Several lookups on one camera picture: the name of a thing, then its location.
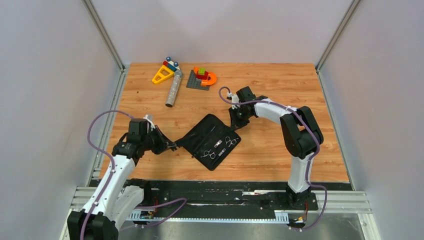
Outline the silver thinning scissors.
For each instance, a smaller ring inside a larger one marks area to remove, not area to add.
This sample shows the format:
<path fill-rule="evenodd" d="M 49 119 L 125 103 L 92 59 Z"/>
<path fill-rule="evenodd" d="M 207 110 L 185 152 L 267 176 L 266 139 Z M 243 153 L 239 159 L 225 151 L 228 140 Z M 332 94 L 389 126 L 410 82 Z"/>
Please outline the silver thinning scissors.
<path fill-rule="evenodd" d="M 233 146 L 233 145 L 236 145 L 236 144 L 237 144 L 238 139 L 239 139 L 238 137 L 231 138 L 231 137 L 229 137 L 229 136 L 226 136 L 226 137 L 224 138 L 224 140 L 219 139 L 219 140 L 218 140 L 218 141 L 214 144 L 214 148 L 217 148 L 218 146 L 222 145 L 223 143 L 225 143 L 225 145 L 226 145 L 227 147 L 231 147 L 231 146 Z"/>

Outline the black zip tool case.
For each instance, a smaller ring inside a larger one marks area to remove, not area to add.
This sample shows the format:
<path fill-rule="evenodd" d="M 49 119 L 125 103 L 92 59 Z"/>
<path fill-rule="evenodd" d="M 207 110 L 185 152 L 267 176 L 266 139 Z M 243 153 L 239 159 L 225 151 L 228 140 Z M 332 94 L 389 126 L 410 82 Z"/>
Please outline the black zip tool case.
<path fill-rule="evenodd" d="M 238 138 L 237 144 L 227 147 L 223 142 L 222 145 L 214 148 L 215 143 L 218 140 L 224 140 L 225 137 Z M 186 135 L 178 139 L 176 144 L 178 147 L 187 150 L 193 158 L 197 159 L 208 170 L 214 171 L 241 140 L 241 137 L 217 116 L 207 114 Z M 226 148 L 226 152 L 215 159 L 201 157 L 206 150 L 212 149 L 218 154 L 224 148 Z"/>

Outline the small silver scissors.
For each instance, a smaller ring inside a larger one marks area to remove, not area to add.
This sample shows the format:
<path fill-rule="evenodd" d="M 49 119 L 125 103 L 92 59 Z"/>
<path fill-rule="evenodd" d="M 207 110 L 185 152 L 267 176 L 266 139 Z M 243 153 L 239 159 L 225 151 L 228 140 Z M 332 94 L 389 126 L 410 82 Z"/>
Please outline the small silver scissors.
<path fill-rule="evenodd" d="M 209 157 L 211 160 L 214 160 L 216 157 L 222 156 L 226 152 L 226 148 L 223 148 L 218 153 L 215 153 L 213 149 L 205 150 L 201 158 Z"/>

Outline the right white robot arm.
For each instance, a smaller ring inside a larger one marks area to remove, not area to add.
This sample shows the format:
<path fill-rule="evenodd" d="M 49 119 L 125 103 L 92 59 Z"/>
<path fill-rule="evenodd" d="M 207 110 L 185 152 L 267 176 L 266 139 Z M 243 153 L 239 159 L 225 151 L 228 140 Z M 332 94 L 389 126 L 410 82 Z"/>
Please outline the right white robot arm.
<path fill-rule="evenodd" d="M 280 124 L 285 147 L 291 154 L 285 202 L 292 209 L 304 206 L 311 193 L 312 163 L 324 140 L 312 111 L 307 106 L 285 106 L 269 98 L 242 102 L 235 94 L 225 101 L 231 104 L 229 112 L 234 129 L 246 126 L 252 116 Z"/>

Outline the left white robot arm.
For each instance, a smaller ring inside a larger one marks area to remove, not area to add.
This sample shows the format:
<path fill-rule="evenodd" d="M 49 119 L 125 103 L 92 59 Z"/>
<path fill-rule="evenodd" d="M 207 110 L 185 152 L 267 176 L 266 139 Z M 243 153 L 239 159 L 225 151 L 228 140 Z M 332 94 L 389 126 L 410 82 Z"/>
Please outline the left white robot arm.
<path fill-rule="evenodd" d="M 149 206 L 153 201 L 151 190 L 139 185 L 125 185 L 146 151 L 159 155 L 177 150 L 150 115 L 133 118 L 128 132 L 113 147 L 108 171 L 79 211 L 72 211 L 67 219 L 72 240 L 116 240 L 119 230 L 138 206 Z"/>

